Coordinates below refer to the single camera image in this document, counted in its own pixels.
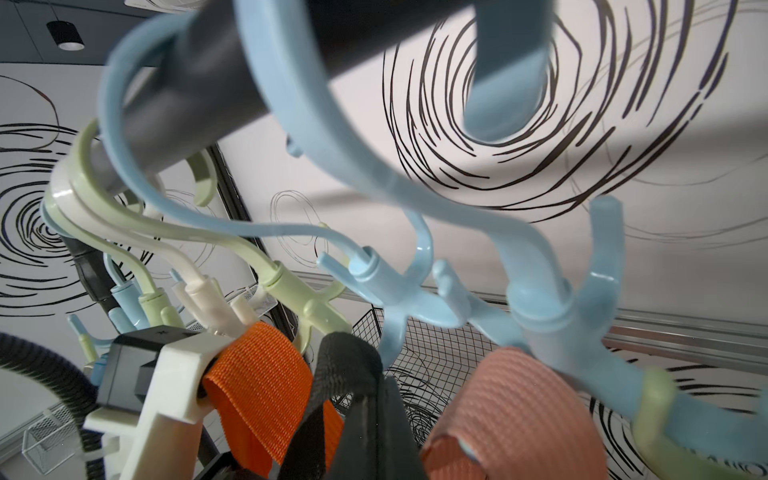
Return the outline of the red-orange strap sling bag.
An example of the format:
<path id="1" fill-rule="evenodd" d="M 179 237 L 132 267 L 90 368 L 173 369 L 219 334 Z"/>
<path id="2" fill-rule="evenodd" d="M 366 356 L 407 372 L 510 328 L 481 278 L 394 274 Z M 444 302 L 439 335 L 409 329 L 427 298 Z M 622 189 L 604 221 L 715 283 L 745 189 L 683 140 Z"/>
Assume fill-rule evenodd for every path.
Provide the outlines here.
<path id="1" fill-rule="evenodd" d="M 203 376 L 230 451 L 244 469 L 265 477 L 275 465 L 286 479 L 321 479 L 327 473 L 344 421 L 330 402 L 309 427 L 308 443 L 289 454 L 309 402 L 309 366 L 279 330 L 258 322 L 222 350 Z"/>

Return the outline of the black crescent shoulder bag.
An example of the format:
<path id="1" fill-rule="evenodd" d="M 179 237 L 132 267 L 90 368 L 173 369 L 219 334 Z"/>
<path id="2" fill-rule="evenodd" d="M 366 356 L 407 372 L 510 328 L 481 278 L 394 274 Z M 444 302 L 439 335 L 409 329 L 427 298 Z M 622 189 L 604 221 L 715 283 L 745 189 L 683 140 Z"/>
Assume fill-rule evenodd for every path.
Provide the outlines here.
<path id="1" fill-rule="evenodd" d="M 349 396 L 330 463 L 325 403 Z M 383 373 L 377 350 L 345 332 L 323 338 L 304 418 L 289 444 L 280 479 L 425 479 L 396 381 Z"/>

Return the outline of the pink backpack bag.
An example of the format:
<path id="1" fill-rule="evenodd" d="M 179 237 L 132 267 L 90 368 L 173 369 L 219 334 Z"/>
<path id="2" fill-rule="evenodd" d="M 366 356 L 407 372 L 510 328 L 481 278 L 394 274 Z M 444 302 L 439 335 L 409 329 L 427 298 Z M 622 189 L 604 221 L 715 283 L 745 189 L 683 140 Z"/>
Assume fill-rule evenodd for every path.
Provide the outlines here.
<path id="1" fill-rule="evenodd" d="M 576 391 L 518 348 L 487 355 L 421 449 L 431 479 L 605 479 L 603 441 Z"/>

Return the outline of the middle light green hook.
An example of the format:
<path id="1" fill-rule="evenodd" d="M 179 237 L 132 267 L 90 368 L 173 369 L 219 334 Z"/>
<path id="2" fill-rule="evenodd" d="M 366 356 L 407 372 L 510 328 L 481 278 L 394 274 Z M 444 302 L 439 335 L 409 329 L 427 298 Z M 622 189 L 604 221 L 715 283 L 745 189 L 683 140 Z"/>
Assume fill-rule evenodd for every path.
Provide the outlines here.
<path id="1" fill-rule="evenodd" d="M 253 268 L 258 275 L 259 286 L 297 316 L 298 330 L 293 344 L 300 353 L 304 353 L 309 346 L 313 331 L 323 335 L 352 331 L 350 323 L 330 304 L 345 290 L 341 283 L 334 281 L 323 290 L 314 290 L 285 265 L 272 261 L 256 245 L 242 237 L 166 223 L 137 213 L 115 200 L 98 184 L 91 164 L 91 144 L 97 133 L 96 121 L 81 130 L 63 166 L 77 195 L 91 211 L 104 219 L 115 220 L 125 230 L 162 242 L 165 238 L 194 241 L 232 251 Z"/>

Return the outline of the middle white hook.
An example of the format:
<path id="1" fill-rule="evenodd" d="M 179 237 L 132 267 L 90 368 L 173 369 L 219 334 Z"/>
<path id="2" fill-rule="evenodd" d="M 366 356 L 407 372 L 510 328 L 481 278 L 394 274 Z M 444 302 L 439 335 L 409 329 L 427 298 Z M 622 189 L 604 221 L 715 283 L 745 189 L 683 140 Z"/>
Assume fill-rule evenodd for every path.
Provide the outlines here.
<path id="1" fill-rule="evenodd" d="M 73 224 L 105 239 L 148 250 L 166 260 L 182 278 L 173 287 L 174 292 L 208 332 L 237 338 L 260 321 L 244 296 L 227 302 L 218 283 L 204 275 L 178 248 L 125 230 L 115 220 L 104 219 L 91 211 L 77 195 L 63 167 L 53 170 L 50 185 L 54 202 Z"/>

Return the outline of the leftmost light blue hook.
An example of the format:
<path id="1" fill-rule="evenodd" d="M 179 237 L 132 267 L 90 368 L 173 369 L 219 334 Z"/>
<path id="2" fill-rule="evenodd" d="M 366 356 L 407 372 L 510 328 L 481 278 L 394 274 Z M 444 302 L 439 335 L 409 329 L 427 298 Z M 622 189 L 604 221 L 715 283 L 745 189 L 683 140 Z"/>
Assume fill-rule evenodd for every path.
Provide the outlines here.
<path id="1" fill-rule="evenodd" d="M 117 335 L 149 327 L 139 302 L 141 292 L 136 281 L 126 280 L 109 254 L 87 245 L 84 249 L 71 249 L 70 253 L 86 293 L 102 308 Z M 76 314 L 68 315 L 67 321 L 86 356 L 90 382 L 98 387 L 106 373 L 108 353 L 116 337 L 101 339 L 91 335 Z"/>

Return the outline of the light green swivel hook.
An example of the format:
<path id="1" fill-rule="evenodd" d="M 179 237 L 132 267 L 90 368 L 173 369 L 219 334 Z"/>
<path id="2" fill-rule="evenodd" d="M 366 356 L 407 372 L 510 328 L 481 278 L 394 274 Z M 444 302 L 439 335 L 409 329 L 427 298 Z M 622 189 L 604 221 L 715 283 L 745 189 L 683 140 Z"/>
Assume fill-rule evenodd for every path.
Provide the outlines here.
<path id="1" fill-rule="evenodd" d="M 754 415 L 732 412 L 679 391 L 649 368 L 631 424 L 635 446 L 660 479 L 765 479 L 767 393 Z"/>

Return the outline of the dark grey clothes rack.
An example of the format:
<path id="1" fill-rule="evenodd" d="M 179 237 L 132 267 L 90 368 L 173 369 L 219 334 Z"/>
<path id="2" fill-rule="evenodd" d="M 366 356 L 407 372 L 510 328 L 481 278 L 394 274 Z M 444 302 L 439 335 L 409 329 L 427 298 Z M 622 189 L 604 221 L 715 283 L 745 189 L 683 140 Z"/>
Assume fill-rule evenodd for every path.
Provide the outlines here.
<path id="1" fill-rule="evenodd" d="M 340 75 L 465 7 L 465 1 L 306 2 L 327 72 Z M 121 73 L 133 80 L 149 59 L 159 66 L 116 102 L 121 133 L 137 167 L 159 173 L 264 116 L 268 108 L 251 77 L 234 4 L 210 1 L 186 14 L 156 15 L 110 52 L 99 85 Z"/>

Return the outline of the black ceiling spotlight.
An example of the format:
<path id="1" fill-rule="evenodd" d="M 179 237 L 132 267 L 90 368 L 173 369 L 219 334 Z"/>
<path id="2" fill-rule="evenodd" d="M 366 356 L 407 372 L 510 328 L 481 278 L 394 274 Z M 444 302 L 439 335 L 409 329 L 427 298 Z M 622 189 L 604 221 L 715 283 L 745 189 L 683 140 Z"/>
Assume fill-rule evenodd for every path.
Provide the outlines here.
<path id="1" fill-rule="evenodd" d="M 75 52 L 85 48 L 84 41 L 73 23 L 64 20 L 53 20 L 47 22 L 46 27 L 59 49 Z"/>

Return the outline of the aluminium wall rail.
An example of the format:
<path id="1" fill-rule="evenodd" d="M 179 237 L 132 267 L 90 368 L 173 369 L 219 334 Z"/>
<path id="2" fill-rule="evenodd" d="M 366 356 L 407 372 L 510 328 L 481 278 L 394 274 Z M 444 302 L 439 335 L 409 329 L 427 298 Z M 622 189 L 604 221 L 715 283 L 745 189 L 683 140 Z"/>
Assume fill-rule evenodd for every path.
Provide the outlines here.
<path id="1" fill-rule="evenodd" d="M 608 348 L 758 375 L 767 374 L 767 328 L 744 322 L 620 309 L 603 337 Z M 405 346 L 478 360 L 496 348 L 470 325 L 441 329 L 410 320 Z"/>

